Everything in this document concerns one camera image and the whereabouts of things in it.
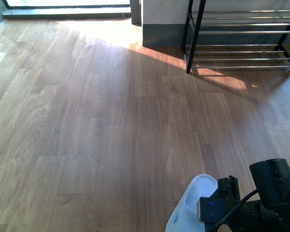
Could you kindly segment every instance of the robotic claw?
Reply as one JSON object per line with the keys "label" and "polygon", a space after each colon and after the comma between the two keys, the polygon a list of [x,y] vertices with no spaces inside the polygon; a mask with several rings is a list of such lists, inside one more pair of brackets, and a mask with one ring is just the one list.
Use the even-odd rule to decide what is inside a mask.
{"label": "robotic claw", "polygon": [[[198,217],[206,232],[226,224],[233,232],[290,232],[290,168],[285,159],[250,167],[257,189],[240,200],[237,178],[218,180],[218,189],[198,201]],[[260,200],[247,202],[255,193]]]}

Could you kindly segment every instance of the chrome rod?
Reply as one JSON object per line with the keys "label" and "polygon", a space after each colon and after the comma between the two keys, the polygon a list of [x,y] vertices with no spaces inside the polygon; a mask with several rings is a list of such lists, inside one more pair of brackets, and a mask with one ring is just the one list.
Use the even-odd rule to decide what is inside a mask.
{"label": "chrome rod", "polygon": [[202,27],[290,26],[290,23],[210,23]]}
{"label": "chrome rod", "polygon": [[204,11],[204,14],[220,14],[220,13],[290,13],[290,10],[278,10],[278,11],[272,11],[272,10],[264,10],[264,11]]}
{"label": "chrome rod", "polygon": [[199,54],[226,54],[226,53],[283,53],[284,51],[195,51],[195,53]]}
{"label": "chrome rod", "polygon": [[270,66],[192,66],[191,69],[259,69],[259,68],[290,68],[290,65]]}
{"label": "chrome rod", "polygon": [[263,16],[263,17],[203,17],[203,20],[230,20],[230,19],[287,19],[290,16]]}
{"label": "chrome rod", "polygon": [[200,35],[223,34],[290,34],[290,30],[253,30],[253,31],[200,31]]}
{"label": "chrome rod", "polygon": [[238,61],[238,60],[255,60],[255,61],[260,61],[260,60],[289,60],[290,58],[221,58],[221,59],[216,59],[216,58],[193,58],[195,61]]}

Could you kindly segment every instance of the black metal frame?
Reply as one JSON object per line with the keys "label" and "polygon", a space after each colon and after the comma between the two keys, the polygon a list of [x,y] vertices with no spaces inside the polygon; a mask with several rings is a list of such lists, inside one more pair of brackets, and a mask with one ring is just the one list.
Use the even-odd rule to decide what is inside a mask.
{"label": "black metal frame", "polygon": [[[197,14],[197,20],[196,20],[196,23],[195,23],[194,22],[194,18],[192,16],[193,0],[189,0],[189,6],[188,6],[188,12],[187,12],[184,36],[183,36],[182,47],[181,47],[181,50],[184,53],[184,59],[185,59],[186,65],[187,65],[186,73],[190,73],[190,71],[191,71],[192,63],[193,63],[193,60],[194,60],[193,58],[194,58],[195,48],[197,46],[198,38],[199,38],[199,35],[200,35],[200,28],[201,28],[201,23],[202,23],[202,19],[203,19],[205,5],[206,5],[206,0],[200,0],[199,10],[198,10],[198,14]],[[186,41],[187,41],[187,36],[188,36],[189,25],[191,25],[191,27],[193,29],[193,39],[192,39],[190,51],[187,52],[187,50],[186,50]],[[275,51],[278,51],[278,50],[282,51],[284,56],[290,62],[290,54],[286,50],[286,48],[283,46],[283,43],[284,43],[285,39],[287,38],[288,34],[290,33],[290,26],[287,26],[284,31],[286,33],[282,34],[282,36],[279,39],[278,43],[275,44],[274,50]],[[270,68],[270,67],[273,67],[273,66],[251,66],[251,67],[236,66],[236,67],[230,67],[230,68],[257,68],[257,67]]]}

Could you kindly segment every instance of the white slipper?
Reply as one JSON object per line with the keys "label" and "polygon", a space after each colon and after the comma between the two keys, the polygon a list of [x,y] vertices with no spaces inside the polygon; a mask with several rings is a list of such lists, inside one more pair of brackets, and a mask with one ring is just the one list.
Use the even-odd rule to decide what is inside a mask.
{"label": "white slipper", "polygon": [[217,180],[210,175],[193,178],[173,211],[165,232],[205,232],[204,223],[197,217],[197,201],[200,197],[210,197],[217,188]]}

